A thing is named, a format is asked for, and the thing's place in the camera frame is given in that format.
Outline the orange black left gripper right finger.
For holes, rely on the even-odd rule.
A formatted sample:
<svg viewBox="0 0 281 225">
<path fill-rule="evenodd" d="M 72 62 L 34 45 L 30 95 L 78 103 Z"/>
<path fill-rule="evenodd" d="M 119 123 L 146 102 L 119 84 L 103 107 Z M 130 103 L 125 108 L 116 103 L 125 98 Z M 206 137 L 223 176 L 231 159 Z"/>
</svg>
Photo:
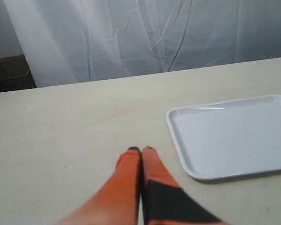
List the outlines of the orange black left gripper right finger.
<svg viewBox="0 0 281 225">
<path fill-rule="evenodd" d="M 142 150 L 146 225 L 226 225 L 195 202 L 176 182 L 152 147 Z"/>
</svg>

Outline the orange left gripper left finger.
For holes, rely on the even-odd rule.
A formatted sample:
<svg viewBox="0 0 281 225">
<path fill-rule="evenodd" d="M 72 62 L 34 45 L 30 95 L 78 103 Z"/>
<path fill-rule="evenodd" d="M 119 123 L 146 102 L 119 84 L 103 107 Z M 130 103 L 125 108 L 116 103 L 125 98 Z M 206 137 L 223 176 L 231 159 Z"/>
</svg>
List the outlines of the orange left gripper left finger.
<svg viewBox="0 0 281 225">
<path fill-rule="evenodd" d="M 135 225 L 138 222 L 141 152 L 130 147 L 120 155 L 115 172 L 81 207 L 58 225 Z"/>
</svg>

